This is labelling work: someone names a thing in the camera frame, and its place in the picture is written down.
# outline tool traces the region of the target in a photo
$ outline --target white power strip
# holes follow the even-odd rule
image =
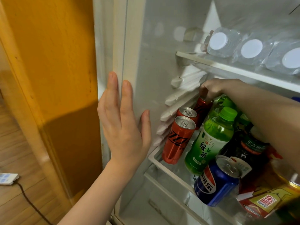
[[[0,185],[12,185],[19,178],[19,174],[0,173]]]

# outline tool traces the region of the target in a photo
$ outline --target blue pepsi can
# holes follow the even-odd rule
[[[237,164],[224,155],[216,156],[205,167],[194,184],[198,198],[215,207],[239,182],[242,172]]]

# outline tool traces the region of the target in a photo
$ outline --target soda can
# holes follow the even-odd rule
[[[197,123],[196,123],[196,130],[198,130],[202,123],[205,120],[205,117],[208,115],[209,110],[212,108],[213,101],[209,104],[206,104],[206,101],[204,98],[199,97],[197,100],[197,103],[194,107],[194,111],[197,113]]]
[[[194,190],[204,204],[215,207],[238,185],[241,176],[242,172],[232,159],[218,155],[197,178]]]
[[[190,118],[185,116],[175,118],[161,156],[166,163],[178,162],[195,128],[196,124]]]
[[[192,108],[182,106],[177,110],[176,117],[178,116],[185,116],[192,119],[195,123],[197,123],[197,112],[194,111]]]

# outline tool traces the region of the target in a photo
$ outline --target clear water bottle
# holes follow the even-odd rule
[[[283,40],[275,44],[265,66],[274,72],[297,74],[300,71],[300,40]]]
[[[262,33],[245,36],[235,49],[233,61],[254,66],[264,64],[274,45],[270,38]]]
[[[231,57],[240,40],[241,35],[238,31],[219,27],[209,40],[207,52],[222,58]]]

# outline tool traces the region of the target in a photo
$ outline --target orange wall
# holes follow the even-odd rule
[[[62,184],[80,197],[102,170],[92,0],[1,4],[10,66]]]

